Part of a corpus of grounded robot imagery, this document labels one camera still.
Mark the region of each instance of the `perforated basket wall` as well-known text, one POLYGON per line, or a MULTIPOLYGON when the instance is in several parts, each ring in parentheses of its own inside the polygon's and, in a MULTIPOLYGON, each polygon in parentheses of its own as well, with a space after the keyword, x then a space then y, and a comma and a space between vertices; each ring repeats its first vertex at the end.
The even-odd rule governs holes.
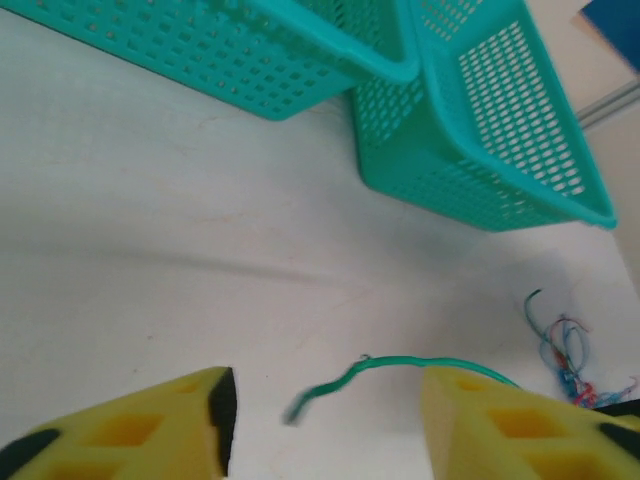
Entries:
POLYGON ((0 0, 0 6, 270 119, 418 73, 403 0, 0 0))
POLYGON ((354 94, 373 188, 483 229, 616 219, 522 0, 410 0, 422 75, 354 94))

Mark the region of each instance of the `table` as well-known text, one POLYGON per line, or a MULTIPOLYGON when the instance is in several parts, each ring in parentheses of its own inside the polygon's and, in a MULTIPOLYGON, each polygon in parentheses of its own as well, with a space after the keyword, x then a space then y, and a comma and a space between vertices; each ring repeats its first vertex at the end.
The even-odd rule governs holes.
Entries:
POLYGON ((233 478, 431 478, 421 371, 459 356, 559 395, 522 318, 593 327, 595 378, 640 373, 612 235, 474 230, 368 190, 345 100, 269 123, 0 12, 0 442, 211 365, 239 389, 233 478))

